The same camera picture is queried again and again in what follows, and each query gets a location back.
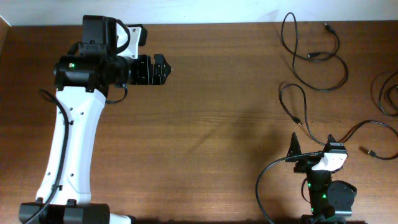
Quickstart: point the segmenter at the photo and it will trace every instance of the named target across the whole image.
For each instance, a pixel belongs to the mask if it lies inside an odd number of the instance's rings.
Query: cable connector
[[[321,52],[311,52],[307,54],[308,58],[314,58],[316,56],[319,56],[321,54]]]
[[[296,124],[298,124],[298,125],[300,125],[300,126],[303,125],[303,123],[301,122],[301,120],[298,119],[298,118],[296,118],[296,117],[292,117],[292,120],[294,121],[294,123],[296,123]]]
[[[376,153],[373,150],[369,150],[368,155],[370,155],[371,157],[375,157]]]
[[[333,28],[331,28],[331,26],[329,24],[327,24],[327,23],[325,23],[325,28],[326,28],[326,30],[328,30],[332,34],[336,33],[336,31]]]

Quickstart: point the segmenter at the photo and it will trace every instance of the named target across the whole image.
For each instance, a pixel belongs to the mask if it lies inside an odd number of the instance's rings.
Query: white background
[[[81,24],[85,14],[127,24],[397,20],[398,0],[0,0],[13,26]]]

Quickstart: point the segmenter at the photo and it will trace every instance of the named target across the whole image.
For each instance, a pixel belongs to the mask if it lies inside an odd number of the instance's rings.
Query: black and white robotic arm
[[[146,36],[142,25],[127,27],[111,17],[83,17],[81,42],[61,57],[54,70],[56,98],[68,121],[58,107],[47,170],[35,202],[20,207],[21,222],[130,224],[134,221],[133,217],[110,213],[107,204],[90,203],[90,166],[101,112],[106,103],[115,102],[107,101],[109,86],[124,88],[126,97],[128,85],[163,85],[171,71],[163,55],[155,55],[153,65],[148,55],[138,54]],[[65,122],[69,129],[63,158]],[[55,185],[62,160],[62,174]],[[43,208],[49,199],[49,205]]]

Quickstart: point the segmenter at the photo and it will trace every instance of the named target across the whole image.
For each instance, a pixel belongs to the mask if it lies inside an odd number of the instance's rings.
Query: brown tabletop
[[[343,137],[356,123],[376,119],[398,128],[372,101],[386,72],[398,68],[398,22],[332,22],[341,39],[338,55],[349,68],[339,90],[320,93],[305,87],[308,119],[322,141]],[[285,39],[294,46],[293,24]],[[96,131],[91,162],[93,203],[113,213],[161,221],[262,220],[254,194],[260,171],[284,157],[293,132],[303,152],[323,147],[282,109],[282,82],[299,83],[292,55],[280,42],[280,23],[147,26],[140,54],[164,54],[174,68],[163,86],[131,86],[127,98],[106,105]],[[298,52],[331,50],[335,42],[322,23],[299,23]],[[53,65],[81,27],[11,27],[0,61],[0,220],[17,223],[19,205],[33,202],[50,154],[55,106],[38,94],[55,93]],[[325,87],[343,76],[337,59],[297,61],[309,83]],[[110,90],[119,98],[122,90]],[[303,119],[298,89],[284,100]],[[333,180],[358,188],[350,220],[397,223],[398,162],[380,156],[397,152],[397,138],[374,124],[346,144],[344,169]],[[272,218],[310,213],[300,194],[303,174],[281,163],[261,182],[261,200]]]

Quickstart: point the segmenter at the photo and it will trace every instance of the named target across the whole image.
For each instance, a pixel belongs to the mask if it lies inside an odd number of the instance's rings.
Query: wooden surface
[[[300,23],[299,52],[333,48],[320,23]],[[334,22],[339,55],[349,67],[343,88],[307,92],[308,118],[322,141],[342,137],[364,119],[398,128],[375,107],[386,74],[398,68],[398,22]],[[141,54],[162,53],[174,70],[164,86],[131,86],[127,98],[107,105],[99,120],[91,163],[93,203],[114,213],[190,221],[262,220],[254,195],[260,171],[284,157],[292,132],[303,152],[322,150],[292,122],[278,101],[282,82],[298,83],[292,56],[280,43],[280,23],[147,26]],[[293,47],[293,24],[286,41]],[[0,220],[17,223],[19,204],[32,202],[44,176],[55,124],[55,106],[39,88],[55,92],[53,65],[81,38],[81,27],[11,27],[0,62]],[[297,62],[310,83],[328,86],[342,77],[333,59]],[[122,95],[112,89],[110,98]],[[285,102],[303,118],[303,99],[288,90]],[[397,138],[375,125],[346,143],[349,158],[334,180],[358,188],[351,220],[396,223],[397,161],[379,161],[397,151]],[[271,169],[260,187],[271,217],[310,213],[300,195],[304,175],[293,164]]]
[[[0,56],[2,52],[2,47],[4,45],[4,42],[6,41],[8,29],[8,24],[0,17]]]

